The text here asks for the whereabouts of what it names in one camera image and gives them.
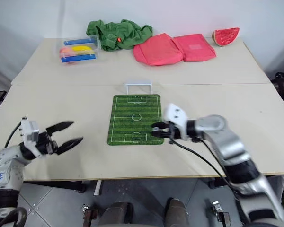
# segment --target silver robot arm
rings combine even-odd
[[[13,226],[11,223],[17,222],[18,213],[26,213],[25,209],[17,208],[18,195],[23,184],[23,168],[35,158],[46,154],[62,154],[82,141],[83,138],[80,137],[58,147],[51,139],[52,133],[61,131],[72,123],[61,122],[39,134],[36,122],[24,118],[19,128],[23,142],[0,150],[0,222],[5,223],[4,227]],[[24,220],[19,223],[25,223],[26,215],[24,216]]]
[[[165,122],[153,124],[153,136],[210,142],[213,155],[221,165],[235,192],[243,223],[266,223],[284,226],[284,211],[269,182],[258,170],[240,138],[219,115],[188,120],[186,113],[169,104]]]

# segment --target white wall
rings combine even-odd
[[[269,76],[284,71],[284,0],[0,0],[0,71],[13,79],[43,37],[84,35],[89,21],[123,18],[170,36],[238,26]]]

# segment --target gray floor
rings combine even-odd
[[[102,194],[93,196],[95,182],[85,193],[32,184],[23,184],[18,206],[29,213],[26,227],[81,227],[83,204],[97,206],[103,212],[116,201],[131,202],[133,222],[162,227],[168,198],[179,198],[189,213],[192,227],[222,227],[209,211],[211,201],[219,200],[224,211],[231,215],[231,226],[241,226],[233,195],[226,187],[209,189],[203,179],[137,179],[102,182]]]

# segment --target watermelon slice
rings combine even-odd
[[[219,46],[226,46],[232,43],[239,33],[240,28],[234,27],[224,30],[215,30],[213,40]]]

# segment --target center circle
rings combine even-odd
[[[140,115],[140,114],[134,114],[134,115],[132,115],[132,119],[134,120],[134,121],[139,121],[139,120],[141,120],[141,118],[142,118],[142,116]]]

